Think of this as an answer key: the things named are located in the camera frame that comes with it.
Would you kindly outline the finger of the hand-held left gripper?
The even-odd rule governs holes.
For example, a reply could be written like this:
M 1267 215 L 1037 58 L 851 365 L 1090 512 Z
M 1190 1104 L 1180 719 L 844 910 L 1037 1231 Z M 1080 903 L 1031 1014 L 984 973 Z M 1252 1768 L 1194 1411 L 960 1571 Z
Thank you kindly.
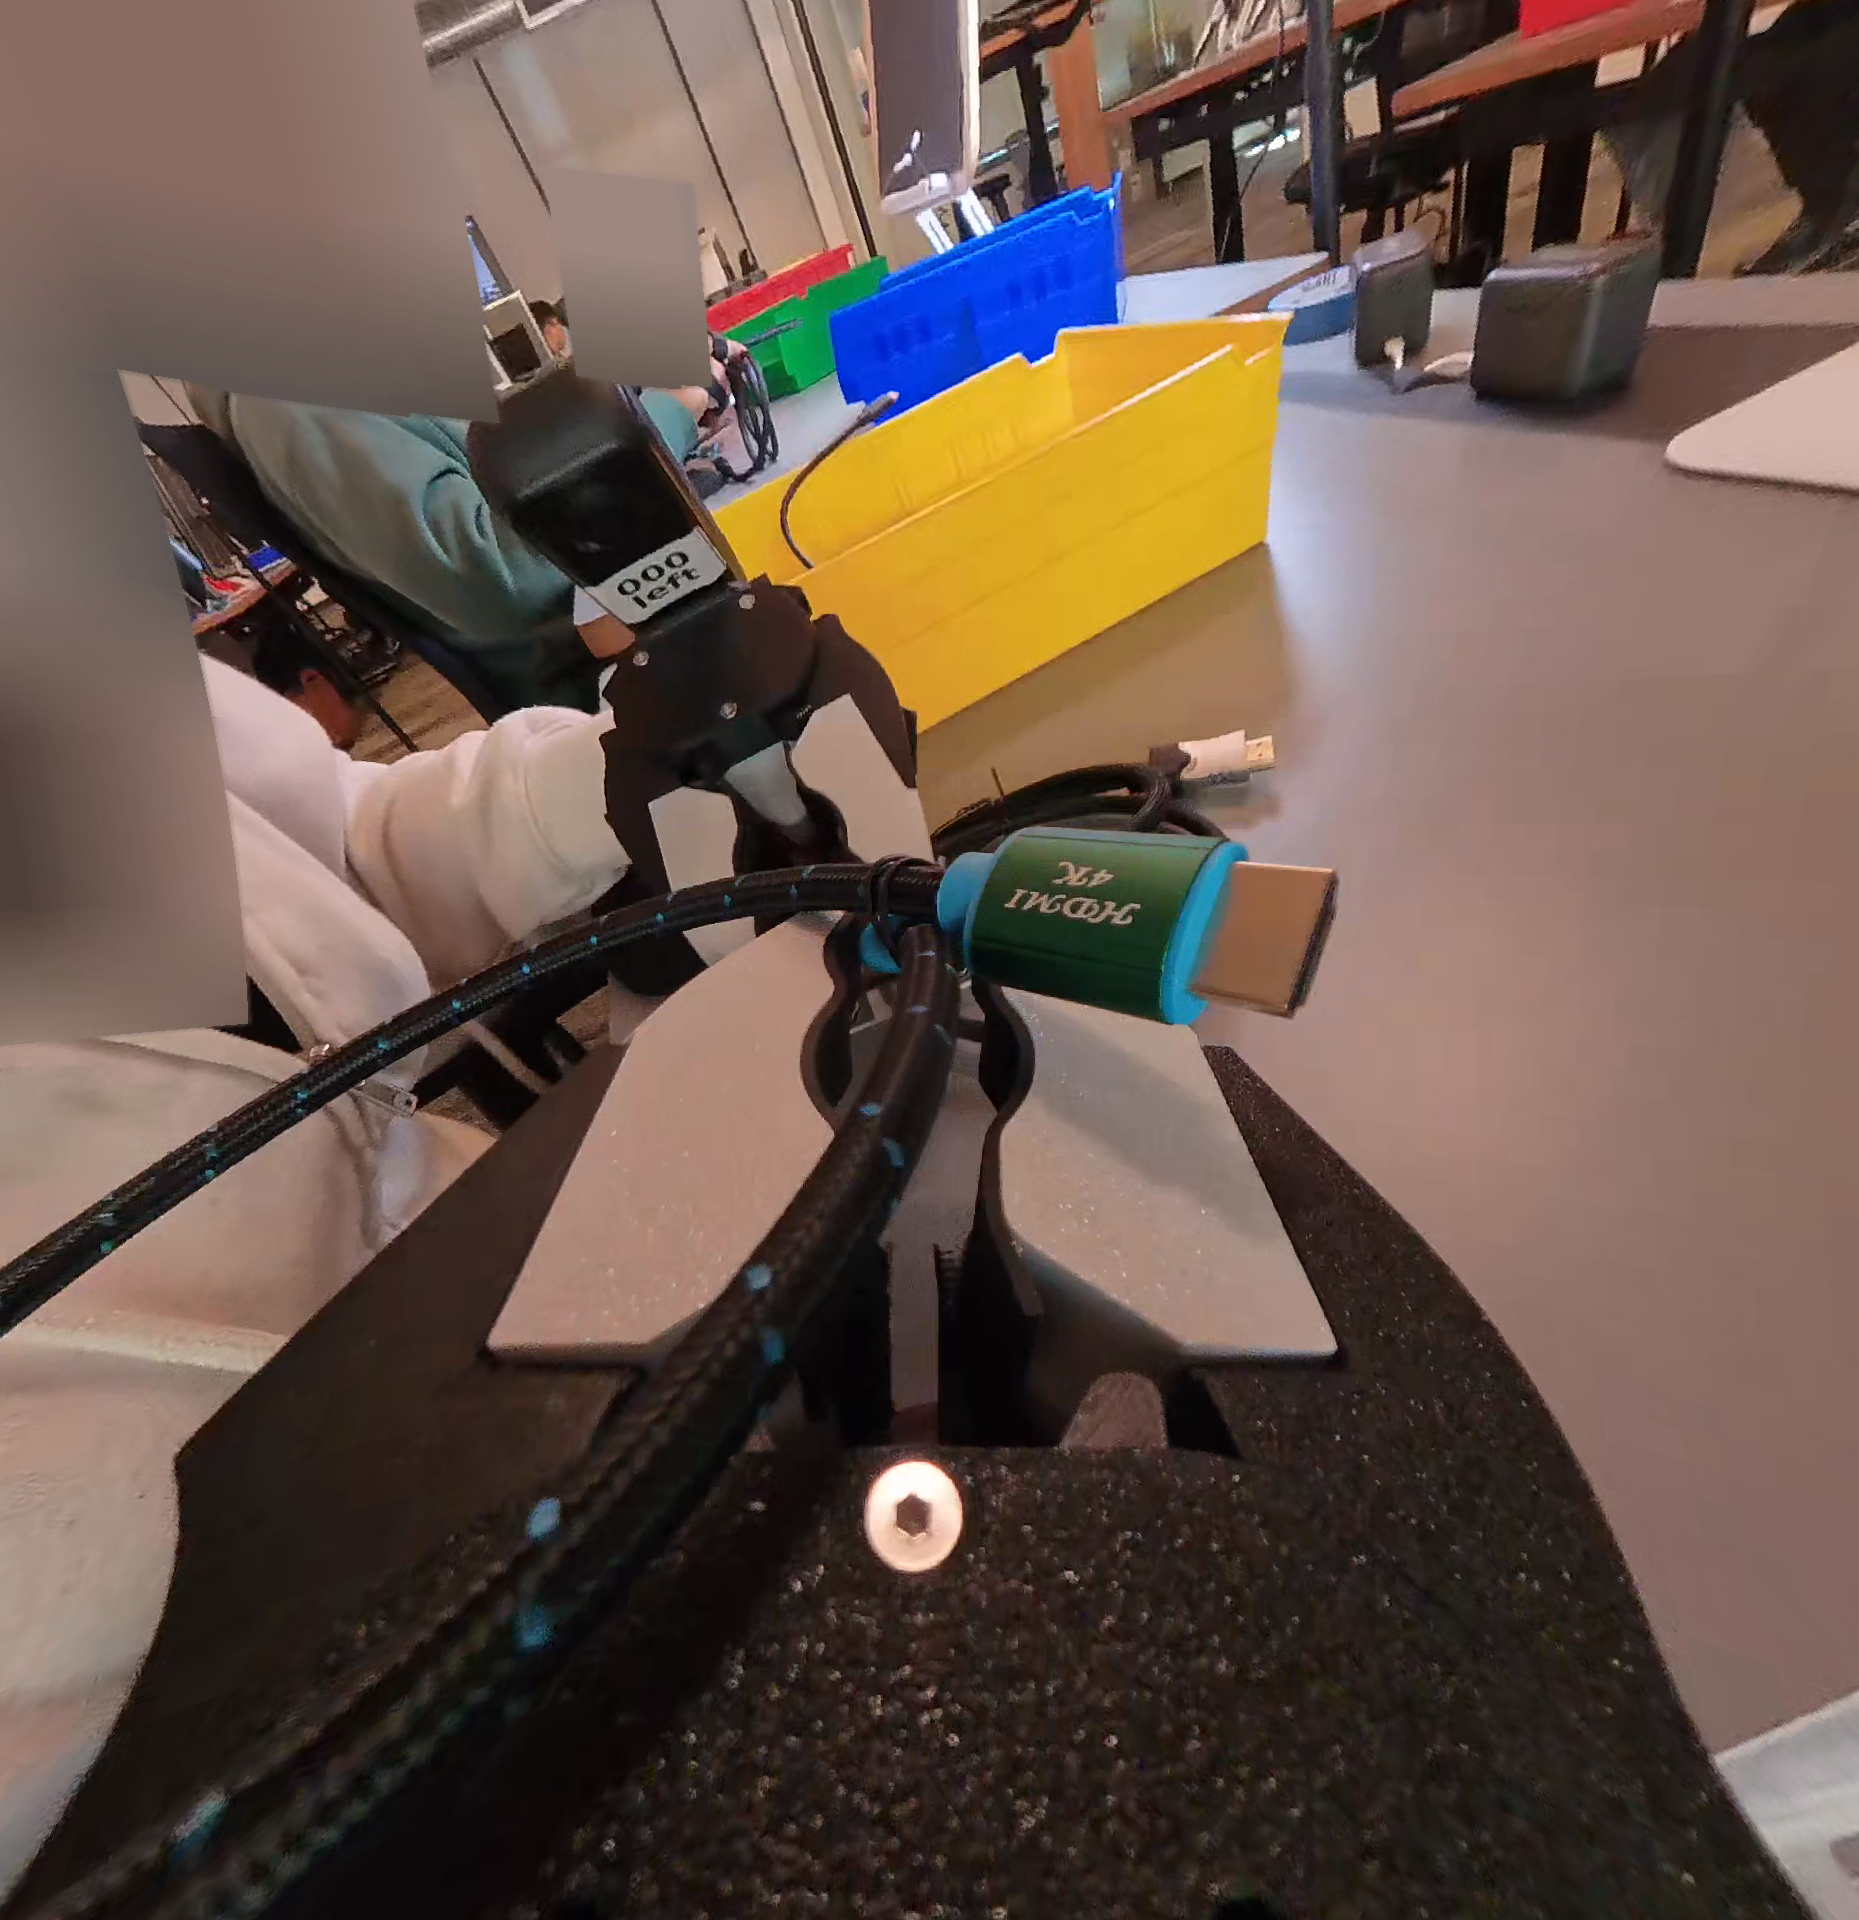
M 933 856 L 918 788 L 896 771 L 851 698 L 836 698 L 806 719 L 793 742 L 793 773 L 842 820 L 848 856 Z
M 779 824 L 727 786 L 675 786 L 646 803 L 658 884 L 671 894 L 749 872 L 749 860 L 779 840 Z

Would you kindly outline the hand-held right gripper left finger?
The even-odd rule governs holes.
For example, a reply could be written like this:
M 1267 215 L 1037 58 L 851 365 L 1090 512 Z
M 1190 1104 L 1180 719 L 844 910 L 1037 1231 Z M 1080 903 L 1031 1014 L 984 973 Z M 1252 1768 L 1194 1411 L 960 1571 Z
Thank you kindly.
M 834 922 L 761 931 L 633 1030 L 482 1349 L 530 1369 L 663 1358 L 834 1142 L 806 1050 Z

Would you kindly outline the yellow plastic bin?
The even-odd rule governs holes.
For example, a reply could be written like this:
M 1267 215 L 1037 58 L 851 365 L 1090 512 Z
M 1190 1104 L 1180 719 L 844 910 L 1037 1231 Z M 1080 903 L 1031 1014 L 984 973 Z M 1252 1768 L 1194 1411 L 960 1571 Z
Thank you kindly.
M 1073 328 L 713 512 L 749 575 L 842 621 L 933 728 L 1270 532 L 1285 320 Z

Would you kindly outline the grey desk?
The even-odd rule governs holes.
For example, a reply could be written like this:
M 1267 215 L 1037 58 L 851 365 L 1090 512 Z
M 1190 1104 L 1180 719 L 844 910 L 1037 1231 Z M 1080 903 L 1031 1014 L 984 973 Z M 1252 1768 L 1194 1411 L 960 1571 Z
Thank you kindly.
M 1274 520 L 924 740 L 933 815 L 1226 728 L 1340 870 L 1236 1046 L 1437 1250 L 1579 1453 L 1703 1742 L 1859 1693 L 1859 494 L 1684 476 L 1859 274 L 1679 281 L 1630 396 L 1282 373 Z
M 1325 252 L 1300 252 L 1128 274 L 1118 290 L 1118 324 L 1149 328 L 1255 316 L 1323 269 Z

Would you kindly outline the wooden office desk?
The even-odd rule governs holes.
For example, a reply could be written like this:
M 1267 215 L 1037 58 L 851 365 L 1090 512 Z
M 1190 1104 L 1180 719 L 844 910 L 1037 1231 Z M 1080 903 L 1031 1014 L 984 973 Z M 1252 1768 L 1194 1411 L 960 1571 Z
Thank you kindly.
M 1323 34 L 1340 56 L 1352 34 L 1393 20 L 1405 3 L 1307 3 L 1295 20 L 1282 16 L 1278 3 L 1255 3 L 1256 24 L 1236 47 L 1115 106 L 1102 102 L 1095 79 L 1093 12 L 1095 3 L 1000 3 L 984 16 L 984 79 L 1018 76 L 1037 199 L 1054 199 L 1060 177 L 1073 187 L 1107 187 L 1120 137 L 1144 164 L 1199 145 L 1208 157 L 1209 255 L 1217 265 L 1239 265 L 1252 242 L 1236 132 L 1255 122 L 1307 122 L 1303 56 L 1314 20 L 1325 20 Z
M 1754 34 L 1778 24 L 1784 10 L 1788 3 L 1757 3 L 1733 83 Z M 1628 47 L 1588 27 L 1536 44 L 1503 34 L 1388 96 L 1400 128 L 1447 122 L 1454 132 L 1463 183 L 1447 285 L 1478 285 L 1503 261 L 1518 148 L 1541 148 L 1530 245 L 1547 249 L 1580 235 L 1597 135 L 1673 122 L 1679 145 L 1693 31 Z

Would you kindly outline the green plastic bin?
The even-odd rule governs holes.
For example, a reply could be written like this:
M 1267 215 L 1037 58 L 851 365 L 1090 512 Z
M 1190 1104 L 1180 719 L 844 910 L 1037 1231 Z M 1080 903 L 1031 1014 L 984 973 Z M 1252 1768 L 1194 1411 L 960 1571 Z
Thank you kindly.
M 784 299 L 727 324 L 727 338 L 739 343 L 770 399 L 788 399 L 836 371 L 830 320 L 848 304 L 863 303 L 890 278 L 890 257 L 854 257 L 848 245 L 809 255 L 770 278 L 766 292 Z

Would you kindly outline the red plastic bin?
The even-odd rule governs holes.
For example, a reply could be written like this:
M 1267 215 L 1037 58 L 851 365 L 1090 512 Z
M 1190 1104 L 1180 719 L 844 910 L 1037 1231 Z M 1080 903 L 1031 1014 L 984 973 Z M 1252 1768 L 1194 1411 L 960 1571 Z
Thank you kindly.
M 1617 47 L 1684 36 L 1703 20 L 1703 3 L 1518 3 L 1518 41 L 1565 41 L 1585 27 Z
M 802 299 L 809 290 L 848 274 L 857 255 L 851 242 L 812 252 L 788 269 L 779 269 L 763 278 L 751 278 L 749 283 L 737 283 L 725 290 L 717 299 L 706 304 L 706 324 L 712 332 L 739 335 L 739 328 L 770 310 L 772 304 Z

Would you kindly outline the blue plastic bin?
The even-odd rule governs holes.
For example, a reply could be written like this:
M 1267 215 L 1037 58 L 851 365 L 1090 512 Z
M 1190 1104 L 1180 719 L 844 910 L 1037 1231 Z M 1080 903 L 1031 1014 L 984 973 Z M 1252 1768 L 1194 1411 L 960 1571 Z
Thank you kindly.
M 1063 330 L 1120 320 L 1122 261 L 1120 183 L 1070 191 L 836 310 L 836 387 L 909 411 L 997 360 L 1048 357 Z

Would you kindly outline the person's white hoodie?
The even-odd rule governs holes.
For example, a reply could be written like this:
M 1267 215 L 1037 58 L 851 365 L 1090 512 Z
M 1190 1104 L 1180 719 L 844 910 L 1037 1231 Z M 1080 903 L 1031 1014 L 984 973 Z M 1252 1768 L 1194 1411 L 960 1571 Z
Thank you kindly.
M 602 712 L 527 708 L 392 764 L 200 661 L 247 985 L 234 1021 L 0 1046 L 0 1826 L 45 1824 L 131 1693 L 175 1457 L 494 1143 L 379 1062 L 302 1076 L 627 872 Z

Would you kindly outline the grey light panel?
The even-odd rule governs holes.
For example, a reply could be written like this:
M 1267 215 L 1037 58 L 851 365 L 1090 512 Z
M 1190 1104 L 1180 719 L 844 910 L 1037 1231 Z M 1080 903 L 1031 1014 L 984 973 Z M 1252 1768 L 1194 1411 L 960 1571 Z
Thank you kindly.
M 980 3 L 863 3 L 863 50 L 878 208 L 924 224 L 980 172 Z

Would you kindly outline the blue tape roll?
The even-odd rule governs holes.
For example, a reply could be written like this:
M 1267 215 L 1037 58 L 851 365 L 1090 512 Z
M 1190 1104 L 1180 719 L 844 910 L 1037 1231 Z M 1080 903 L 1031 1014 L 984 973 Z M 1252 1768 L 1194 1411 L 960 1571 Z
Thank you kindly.
M 1354 269 L 1307 274 L 1270 296 L 1267 310 L 1285 320 L 1288 353 L 1354 332 Z

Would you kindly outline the small grey cube device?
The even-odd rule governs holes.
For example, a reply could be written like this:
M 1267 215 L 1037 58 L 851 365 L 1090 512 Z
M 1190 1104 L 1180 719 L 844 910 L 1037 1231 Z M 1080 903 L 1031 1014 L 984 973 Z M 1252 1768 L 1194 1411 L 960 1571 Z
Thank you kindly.
M 1352 353 L 1357 369 L 1400 371 L 1432 330 L 1434 249 L 1421 227 L 1391 230 L 1352 255 Z

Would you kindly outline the black light tripod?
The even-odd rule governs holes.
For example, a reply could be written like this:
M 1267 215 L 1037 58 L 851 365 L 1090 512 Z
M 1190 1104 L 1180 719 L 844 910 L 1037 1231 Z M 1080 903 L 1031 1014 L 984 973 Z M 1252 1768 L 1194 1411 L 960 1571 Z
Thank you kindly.
M 1330 269 L 1340 265 L 1340 148 L 1344 148 L 1344 64 L 1334 3 L 1303 7 L 1303 117 L 1311 182 L 1311 242 Z

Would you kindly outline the dark grey cube device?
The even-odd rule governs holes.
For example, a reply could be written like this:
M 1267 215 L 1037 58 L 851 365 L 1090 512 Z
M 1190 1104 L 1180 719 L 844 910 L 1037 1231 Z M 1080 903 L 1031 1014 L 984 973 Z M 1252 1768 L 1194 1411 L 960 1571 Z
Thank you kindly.
M 1478 285 L 1468 388 L 1494 401 L 1580 405 L 1622 394 L 1648 338 L 1662 240 L 1547 245 Z

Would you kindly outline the black board on stand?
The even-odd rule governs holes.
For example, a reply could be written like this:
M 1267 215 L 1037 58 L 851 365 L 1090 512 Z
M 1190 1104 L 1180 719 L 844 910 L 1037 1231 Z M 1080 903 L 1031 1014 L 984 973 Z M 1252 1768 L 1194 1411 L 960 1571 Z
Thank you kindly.
M 1859 494 L 1859 343 L 1684 426 L 1662 458 L 1693 476 Z

